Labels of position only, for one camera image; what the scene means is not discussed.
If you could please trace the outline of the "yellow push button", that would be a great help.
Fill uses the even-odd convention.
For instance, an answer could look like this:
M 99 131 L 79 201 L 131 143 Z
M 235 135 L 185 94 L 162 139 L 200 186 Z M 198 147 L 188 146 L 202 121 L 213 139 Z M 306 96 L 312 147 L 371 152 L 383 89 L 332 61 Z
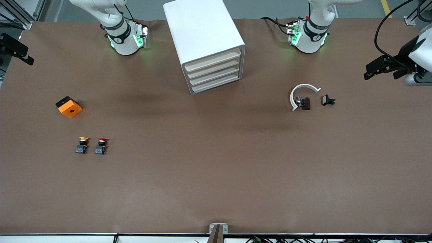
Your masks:
M 75 152 L 78 154 L 86 154 L 88 148 L 88 138 L 80 137 L 79 144 L 77 145 Z

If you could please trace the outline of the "red push button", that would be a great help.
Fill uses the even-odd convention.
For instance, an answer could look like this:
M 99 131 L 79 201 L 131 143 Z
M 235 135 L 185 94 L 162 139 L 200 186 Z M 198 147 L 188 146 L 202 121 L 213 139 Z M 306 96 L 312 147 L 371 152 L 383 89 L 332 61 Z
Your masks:
M 98 144 L 95 147 L 95 154 L 106 154 L 106 149 L 107 149 L 107 142 L 108 140 L 106 138 L 100 137 L 98 138 Z

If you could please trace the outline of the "white drawer cabinet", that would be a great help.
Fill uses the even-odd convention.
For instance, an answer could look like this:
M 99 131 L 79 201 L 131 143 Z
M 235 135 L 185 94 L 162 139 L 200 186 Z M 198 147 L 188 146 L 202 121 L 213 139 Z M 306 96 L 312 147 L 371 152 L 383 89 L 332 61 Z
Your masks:
M 242 79 L 246 45 L 223 0 L 174 0 L 163 9 L 189 91 L 186 63 L 235 48 L 241 48 Z

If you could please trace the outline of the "orange and black box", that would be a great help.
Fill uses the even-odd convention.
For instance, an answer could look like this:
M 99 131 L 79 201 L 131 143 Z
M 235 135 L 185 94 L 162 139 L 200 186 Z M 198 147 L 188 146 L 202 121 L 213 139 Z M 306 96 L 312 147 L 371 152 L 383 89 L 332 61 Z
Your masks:
M 83 110 L 82 107 L 70 96 L 64 97 L 63 99 L 58 101 L 55 106 L 61 114 L 69 118 L 75 117 Z

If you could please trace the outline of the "aluminium frame profile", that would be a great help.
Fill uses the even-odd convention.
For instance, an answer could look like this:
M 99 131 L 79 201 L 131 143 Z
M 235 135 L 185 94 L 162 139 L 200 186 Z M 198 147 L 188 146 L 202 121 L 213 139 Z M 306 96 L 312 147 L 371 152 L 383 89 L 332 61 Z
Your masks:
M 47 0 L 0 0 L 0 25 L 31 29 L 41 18 Z
M 404 16 L 404 21 L 407 26 L 415 26 L 417 23 L 426 23 L 423 20 L 432 21 L 432 0 L 414 0 L 416 5 L 413 10 L 406 16 Z

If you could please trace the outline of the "white curved bracket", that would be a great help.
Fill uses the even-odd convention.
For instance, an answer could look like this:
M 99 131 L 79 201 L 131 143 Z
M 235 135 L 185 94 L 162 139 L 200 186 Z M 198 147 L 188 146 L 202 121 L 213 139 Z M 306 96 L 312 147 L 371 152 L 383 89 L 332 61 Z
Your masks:
M 301 89 L 301 88 L 310 89 L 310 90 L 314 91 L 315 93 L 318 93 L 321 90 L 321 88 L 317 88 L 311 84 L 298 84 L 298 85 L 296 85 L 291 90 L 290 95 L 289 95 L 289 100 L 290 100 L 290 104 L 292 106 L 292 111 L 295 111 L 297 108 L 299 108 L 298 103 L 296 103 L 296 101 L 294 100 L 294 93 L 297 89 Z

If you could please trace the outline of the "grey metal mounting bracket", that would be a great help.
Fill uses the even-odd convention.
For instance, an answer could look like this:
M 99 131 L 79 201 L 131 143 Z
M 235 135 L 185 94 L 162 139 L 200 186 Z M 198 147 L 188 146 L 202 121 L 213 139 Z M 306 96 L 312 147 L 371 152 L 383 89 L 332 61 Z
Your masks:
M 223 234 L 229 234 L 228 224 L 222 223 L 222 222 L 211 223 L 209 225 L 209 234 L 211 234 L 213 232 L 213 230 L 218 227 L 218 225 L 219 225 L 219 231 L 220 232 L 222 232 Z

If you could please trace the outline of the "brown mount post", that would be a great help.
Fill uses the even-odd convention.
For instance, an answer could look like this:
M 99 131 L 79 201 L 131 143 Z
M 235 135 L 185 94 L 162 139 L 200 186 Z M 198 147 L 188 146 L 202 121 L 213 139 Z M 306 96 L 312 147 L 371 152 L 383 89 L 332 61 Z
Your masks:
M 219 225 L 209 235 L 207 243 L 224 243 L 224 234 L 219 231 Z

